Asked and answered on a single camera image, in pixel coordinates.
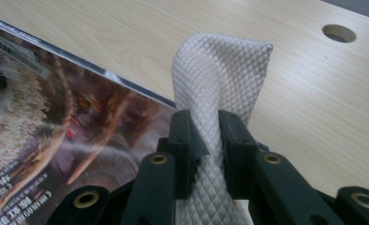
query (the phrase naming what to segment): table hole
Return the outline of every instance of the table hole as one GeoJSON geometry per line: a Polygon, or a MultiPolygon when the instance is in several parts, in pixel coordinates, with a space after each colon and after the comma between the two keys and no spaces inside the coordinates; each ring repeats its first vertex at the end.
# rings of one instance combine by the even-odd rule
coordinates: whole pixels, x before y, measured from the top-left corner
{"type": "Polygon", "coordinates": [[[322,33],[324,33],[326,37],[342,43],[349,43],[357,38],[356,34],[352,30],[337,24],[324,26],[322,28],[322,33]]]}

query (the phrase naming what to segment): magazine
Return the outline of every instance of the magazine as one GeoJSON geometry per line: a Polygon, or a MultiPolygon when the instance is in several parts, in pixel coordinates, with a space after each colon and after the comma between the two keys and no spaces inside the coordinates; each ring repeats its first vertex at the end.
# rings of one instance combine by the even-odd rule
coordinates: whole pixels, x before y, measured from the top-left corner
{"type": "Polygon", "coordinates": [[[168,137],[174,103],[0,22],[0,225],[45,224],[71,191],[113,191],[168,137]]]}

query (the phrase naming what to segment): clamp jaw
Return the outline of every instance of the clamp jaw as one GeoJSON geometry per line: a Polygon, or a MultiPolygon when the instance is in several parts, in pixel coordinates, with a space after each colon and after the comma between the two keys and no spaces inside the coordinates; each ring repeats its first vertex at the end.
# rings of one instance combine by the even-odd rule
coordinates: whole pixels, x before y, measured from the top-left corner
{"type": "MultiPolygon", "coordinates": [[[[225,179],[232,199],[249,200],[256,225],[369,225],[369,190],[343,187],[336,198],[314,190],[283,156],[257,143],[234,113],[219,111],[225,179]]],[[[146,156],[137,178],[109,193],[81,187],[48,224],[174,224],[175,200],[191,194],[198,159],[207,150],[189,111],[172,116],[170,135],[146,156]]]]}

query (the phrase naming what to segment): diamond pattern fabric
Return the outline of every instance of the diamond pattern fabric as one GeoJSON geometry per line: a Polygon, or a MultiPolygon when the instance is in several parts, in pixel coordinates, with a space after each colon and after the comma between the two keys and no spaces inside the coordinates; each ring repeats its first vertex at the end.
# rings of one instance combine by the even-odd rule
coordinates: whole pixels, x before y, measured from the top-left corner
{"type": "Polygon", "coordinates": [[[178,110],[188,109],[210,155],[200,161],[192,195],[176,203],[176,224],[244,224],[226,190],[218,110],[248,123],[273,45],[197,33],[179,48],[172,80],[178,110]]]}

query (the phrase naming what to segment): light wood surface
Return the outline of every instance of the light wood surface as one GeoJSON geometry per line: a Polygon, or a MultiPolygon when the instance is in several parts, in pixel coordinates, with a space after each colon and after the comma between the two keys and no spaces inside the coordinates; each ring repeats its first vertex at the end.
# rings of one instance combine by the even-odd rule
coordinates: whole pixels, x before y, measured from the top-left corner
{"type": "Polygon", "coordinates": [[[0,0],[0,20],[170,99],[171,62],[192,33],[268,40],[251,133],[314,188],[369,188],[367,17],[318,0],[0,0]],[[322,27],[331,23],[357,39],[328,39],[322,27]]]}

